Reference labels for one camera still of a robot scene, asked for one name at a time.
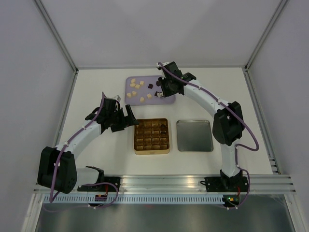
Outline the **gold chocolate box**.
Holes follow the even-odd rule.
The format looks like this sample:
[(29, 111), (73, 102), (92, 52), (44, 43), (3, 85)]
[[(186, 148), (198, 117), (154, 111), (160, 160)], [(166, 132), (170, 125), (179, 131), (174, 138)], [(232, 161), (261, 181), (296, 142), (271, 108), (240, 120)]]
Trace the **gold chocolate box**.
[(169, 127), (166, 118), (138, 119), (134, 126), (134, 151), (136, 155), (161, 155), (170, 151)]

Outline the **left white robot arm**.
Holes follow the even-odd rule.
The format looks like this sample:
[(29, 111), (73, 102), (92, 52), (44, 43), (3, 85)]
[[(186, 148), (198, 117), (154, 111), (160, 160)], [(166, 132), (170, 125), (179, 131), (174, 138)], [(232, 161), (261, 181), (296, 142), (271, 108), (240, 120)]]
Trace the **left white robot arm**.
[(75, 159), (104, 131), (123, 131), (138, 125), (131, 106), (125, 105), (127, 115), (117, 98), (102, 97), (99, 107), (85, 117), (83, 125), (66, 141), (41, 152), (37, 183), (50, 189), (54, 198), (58, 193), (70, 193), (78, 180)]

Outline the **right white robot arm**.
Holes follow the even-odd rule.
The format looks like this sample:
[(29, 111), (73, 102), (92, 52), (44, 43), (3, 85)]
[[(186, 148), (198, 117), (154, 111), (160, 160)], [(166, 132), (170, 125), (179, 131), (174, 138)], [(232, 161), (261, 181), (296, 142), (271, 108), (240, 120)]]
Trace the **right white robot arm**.
[(221, 146), (222, 167), (217, 183), (210, 185), (210, 191), (236, 191), (242, 179), (242, 171), (236, 165), (235, 145), (242, 137), (244, 126), (242, 110), (236, 101), (228, 103), (206, 90), (191, 73), (183, 74), (175, 62), (157, 63), (162, 71), (158, 82), (163, 97), (182, 94), (205, 109), (213, 117), (212, 134)]

